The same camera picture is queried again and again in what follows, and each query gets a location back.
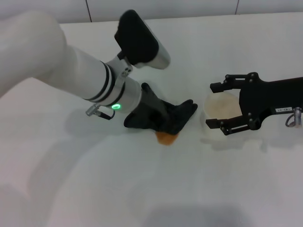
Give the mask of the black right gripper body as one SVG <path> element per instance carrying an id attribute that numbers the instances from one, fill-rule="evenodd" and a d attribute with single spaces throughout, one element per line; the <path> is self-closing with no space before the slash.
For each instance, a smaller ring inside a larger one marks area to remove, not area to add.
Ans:
<path id="1" fill-rule="evenodd" d="M 266 82 L 252 72 L 240 90 L 239 105 L 250 130 L 260 129 L 262 122 L 275 114 L 292 113 L 294 127 L 300 127 L 303 114 L 303 78 Z"/>

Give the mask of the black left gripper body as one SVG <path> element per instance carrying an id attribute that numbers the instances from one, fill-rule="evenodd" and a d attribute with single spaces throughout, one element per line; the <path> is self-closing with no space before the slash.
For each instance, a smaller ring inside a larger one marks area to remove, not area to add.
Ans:
<path id="1" fill-rule="evenodd" d="M 163 102 L 154 93 L 142 93 L 139 105 L 132 114 L 133 128 L 161 128 L 166 111 Z"/>

